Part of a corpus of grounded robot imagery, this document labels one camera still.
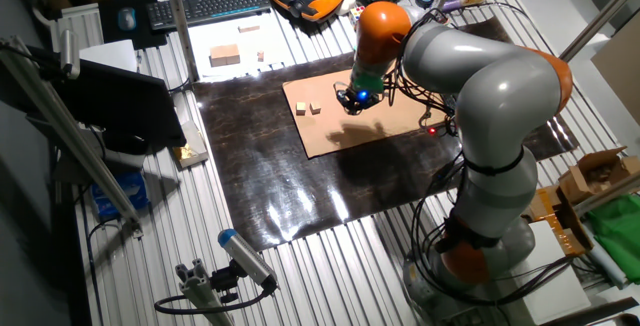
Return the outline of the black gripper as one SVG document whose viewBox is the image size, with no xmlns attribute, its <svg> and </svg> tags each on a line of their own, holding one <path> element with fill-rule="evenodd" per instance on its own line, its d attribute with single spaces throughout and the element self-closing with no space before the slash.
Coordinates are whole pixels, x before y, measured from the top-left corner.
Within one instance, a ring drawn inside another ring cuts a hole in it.
<svg viewBox="0 0 640 326">
<path fill-rule="evenodd" d="M 341 83 L 341 88 L 338 88 L 336 83 L 335 96 L 348 115 L 358 115 L 381 102 L 383 85 L 363 86 Z"/>
</svg>

